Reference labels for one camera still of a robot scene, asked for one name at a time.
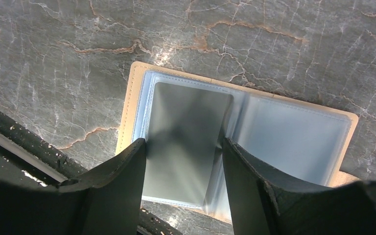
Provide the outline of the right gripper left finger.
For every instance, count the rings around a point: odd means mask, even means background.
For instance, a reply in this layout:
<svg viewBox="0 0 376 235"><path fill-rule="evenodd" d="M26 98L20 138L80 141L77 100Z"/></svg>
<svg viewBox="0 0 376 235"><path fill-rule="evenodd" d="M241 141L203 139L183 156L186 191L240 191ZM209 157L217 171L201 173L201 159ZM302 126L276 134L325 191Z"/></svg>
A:
<svg viewBox="0 0 376 235"><path fill-rule="evenodd" d="M135 235L146 169L146 141L138 138L115 157L59 184L82 192L74 235Z"/></svg>

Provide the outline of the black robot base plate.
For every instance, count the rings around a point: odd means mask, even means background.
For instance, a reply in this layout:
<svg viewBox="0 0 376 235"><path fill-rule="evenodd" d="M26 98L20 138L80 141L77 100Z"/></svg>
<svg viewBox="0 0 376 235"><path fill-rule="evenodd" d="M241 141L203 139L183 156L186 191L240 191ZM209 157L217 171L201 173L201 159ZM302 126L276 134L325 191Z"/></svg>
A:
<svg viewBox="0 0 376 235"><path fill-rule="evenodd" d="M0 235L72 235L82 192L59 184L85 173L66 155L0 112ZM137 235L178 230L140 206Z"/></svg>

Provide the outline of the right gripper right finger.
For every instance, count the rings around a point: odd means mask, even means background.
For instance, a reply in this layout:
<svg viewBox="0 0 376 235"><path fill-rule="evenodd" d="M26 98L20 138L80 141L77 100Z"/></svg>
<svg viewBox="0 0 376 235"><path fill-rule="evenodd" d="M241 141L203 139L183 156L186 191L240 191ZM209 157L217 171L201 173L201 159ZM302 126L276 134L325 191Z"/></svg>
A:
<svg viewBox="0 0 376 235"><path fill-rule="evenodd" d="M332 235L328 187L291 176L223 140L223 165L236 235Z"/></svg>

